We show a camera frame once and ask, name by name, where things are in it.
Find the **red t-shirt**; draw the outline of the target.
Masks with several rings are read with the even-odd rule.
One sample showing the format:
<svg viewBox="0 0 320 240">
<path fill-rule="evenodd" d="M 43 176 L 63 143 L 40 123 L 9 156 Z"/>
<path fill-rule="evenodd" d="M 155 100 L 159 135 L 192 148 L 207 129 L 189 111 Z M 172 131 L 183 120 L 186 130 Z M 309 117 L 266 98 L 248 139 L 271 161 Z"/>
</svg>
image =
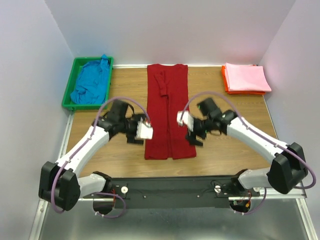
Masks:
<svg viewBox="0 0 320 240">
<path fill-rule="evenodd" d="M 189 101 L 188 66 L 147 66 L 147 113 L 153 137 L 145 143 L 146 160 L 187 159 L 197 156 L 186 140 L 187 128 L 179 126 L 177 114 Z"/>
</svg>

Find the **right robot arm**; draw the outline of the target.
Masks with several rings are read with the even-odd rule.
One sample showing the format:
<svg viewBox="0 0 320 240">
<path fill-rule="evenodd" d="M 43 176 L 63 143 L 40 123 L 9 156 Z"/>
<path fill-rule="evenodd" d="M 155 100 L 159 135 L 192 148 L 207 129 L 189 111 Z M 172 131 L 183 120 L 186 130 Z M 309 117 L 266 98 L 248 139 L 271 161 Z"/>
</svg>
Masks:
<svg viewBox="0 0 320 240">
<path fill-rule="evenodd" d="M 233 191 L 243 192 L 253 188 L 272 188 L 288 194 L 309 173 L 303 148 L 296 142 L 285 143 L 271 137 L 250 124 L 235 110 L 221 111 L 210 97 L 197 104 L 203 119 L 194 117 L 186 109 L 177 113 L 176 121 L 187 127 L 187 141 L 194 146 L 203 146 L 207 133 L 218 131 L 233 137 L 260 154 L 270 164 L 267 168 L 243 169 L 230 179 Z"/>
</svg>

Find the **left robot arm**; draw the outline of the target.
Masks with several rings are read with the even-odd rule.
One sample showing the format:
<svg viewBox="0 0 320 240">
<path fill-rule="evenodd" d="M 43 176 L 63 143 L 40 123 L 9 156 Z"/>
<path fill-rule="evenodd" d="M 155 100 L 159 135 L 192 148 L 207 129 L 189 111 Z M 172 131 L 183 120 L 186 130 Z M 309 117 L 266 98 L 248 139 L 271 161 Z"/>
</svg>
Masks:
<svg viewBox="0 0 320 240">
<path fill-rule="evenodd" d="M 94 172 L 80 177 L 83 168 L 95 153 L 117 134 L 124 134 L 129 143 L 142 145 L 153 136 L 147 110 L 138 103 L 142 113 L 127 117 L 133 99 L 113 97 L 99 108 L 84 137 L 55 162 L 46 162 L 40 171 L 38 196 L 49 202 L 56 213 L 71 210 L 82 197 L 97 194 L 116 197 L 112 179 L 107 174 Z"/>
</svg>

